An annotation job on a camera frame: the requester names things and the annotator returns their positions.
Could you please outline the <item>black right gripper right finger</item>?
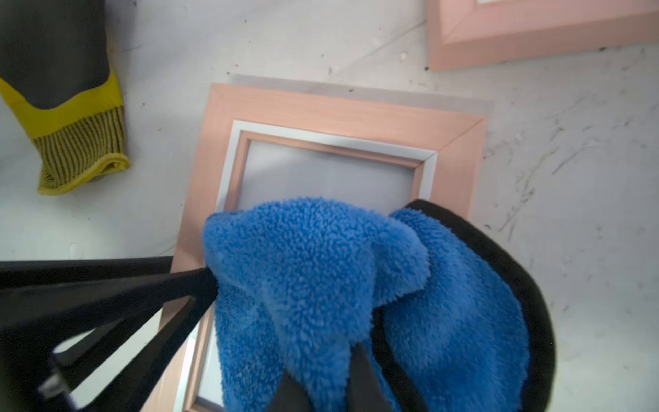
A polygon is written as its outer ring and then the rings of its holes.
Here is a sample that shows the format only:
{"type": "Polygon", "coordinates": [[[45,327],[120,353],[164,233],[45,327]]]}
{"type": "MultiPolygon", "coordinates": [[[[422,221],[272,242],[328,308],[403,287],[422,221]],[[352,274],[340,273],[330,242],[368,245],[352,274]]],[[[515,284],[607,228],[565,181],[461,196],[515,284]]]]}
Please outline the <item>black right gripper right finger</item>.
{"type": "MultiPolygon", "coordinates": [[[[346,411],[392,411],[372,368],[366,347],[357,344],[351,349],[346,411]]],[[[285,371],[269,402],[267,411],[313,411],[305,389],[285,371]]]]}

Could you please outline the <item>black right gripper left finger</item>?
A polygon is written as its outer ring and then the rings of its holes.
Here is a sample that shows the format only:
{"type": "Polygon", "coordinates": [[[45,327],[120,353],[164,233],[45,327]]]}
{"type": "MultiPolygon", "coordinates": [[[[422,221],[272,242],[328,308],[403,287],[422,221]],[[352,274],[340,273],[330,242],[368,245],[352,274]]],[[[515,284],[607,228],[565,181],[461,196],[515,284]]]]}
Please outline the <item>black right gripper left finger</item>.
{"type": "Polygon", "coordinates": [[[217,295],[207,268],[168,257],[1,265],[1,408],[72,411],[70,392],[162,306],[183,307],[88,405],[137,411],[217,295]]]}

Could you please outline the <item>blue microfibre cloth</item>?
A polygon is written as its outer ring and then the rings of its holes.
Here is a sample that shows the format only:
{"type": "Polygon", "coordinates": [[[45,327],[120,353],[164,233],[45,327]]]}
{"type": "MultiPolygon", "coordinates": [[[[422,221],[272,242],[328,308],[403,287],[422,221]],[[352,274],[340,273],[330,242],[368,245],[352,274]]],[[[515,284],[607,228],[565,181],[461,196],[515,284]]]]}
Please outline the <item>blue microfibre cloth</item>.
{"type": "Polygon", "coordinates": [[[556,348],[540,289],[449,209],[270,202],[212,214],[202,246],[228,411],[267,411],[285,371],[313,411],[346,411],[360,343],[392,411],[549,405],[556,348]]]}

